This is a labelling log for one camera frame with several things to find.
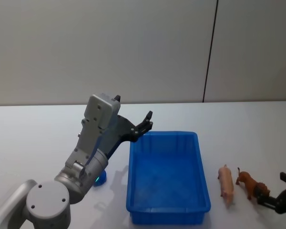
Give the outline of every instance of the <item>white table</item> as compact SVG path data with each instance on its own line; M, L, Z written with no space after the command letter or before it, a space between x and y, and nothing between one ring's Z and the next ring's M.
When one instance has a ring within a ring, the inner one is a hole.
M0 107L0 201L10 188L26 179L53 179L77 142L84 105ZM227 164L264 182L276 197L286 183L286 102L215 104L129 104L120 114L139 123L152 110L153 130L195 131L211 199L204 224L195 229L285 229L286 214L246 199L235 186L235 205L229 210L220 197L217 170ZM70 229L134 229L125 208L129 143L123 143L109 161L107 182L92 188L84 200L71 206ZM26 222L23 229L31 229ZM158 226L157 229L181 228Z

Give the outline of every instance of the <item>pink toy pig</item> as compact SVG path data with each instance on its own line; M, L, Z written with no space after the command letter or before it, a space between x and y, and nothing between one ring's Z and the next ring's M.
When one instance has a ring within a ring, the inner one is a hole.
M220 181L221 194L227 206L233 202L234 186L231 176L231 170L225 165L218 170L218 179Z

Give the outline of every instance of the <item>toy pig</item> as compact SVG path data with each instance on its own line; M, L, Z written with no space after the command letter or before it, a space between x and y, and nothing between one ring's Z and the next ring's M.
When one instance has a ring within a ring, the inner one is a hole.
M240 172L240 169L238 169L238 178L236 180L236 185L239 185L239 182L244 182L245 183L245 188L247 189L247 193L248 193L248 200L251 200L251 196L255 197L254 195L254 189L255 187L258 187L263 195L265 196L269 196L270 194L270 190L267 188L267 186L264 183L260 183L260 182L256 182L249 173L247 172Z
M221 194L227 206L233 202L234 186L231 176L231 170L225 165L218 170L218 179L220 181Z

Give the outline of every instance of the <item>brown toy horse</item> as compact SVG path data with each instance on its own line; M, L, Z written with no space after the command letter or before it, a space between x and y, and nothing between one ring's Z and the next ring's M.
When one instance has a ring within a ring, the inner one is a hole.
M262 190L263 195L269 196L270 190L267 188L267 186L264 183L259 183L256 182L249 173L247 172L240 172L239 168L238 169L238 178L236 180L236 185L239 185L239 182L244 182L245 183L245 188L247 189L248 193L248 200L251 200L251 196L255 197L254 195L254 188L257 186L260 190Z

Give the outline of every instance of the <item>blue tray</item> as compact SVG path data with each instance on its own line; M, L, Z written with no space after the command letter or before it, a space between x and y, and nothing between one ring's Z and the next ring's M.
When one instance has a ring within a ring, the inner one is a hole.
M148 132L131 143L126 208L134 224L202 224L211 203L196 133Z

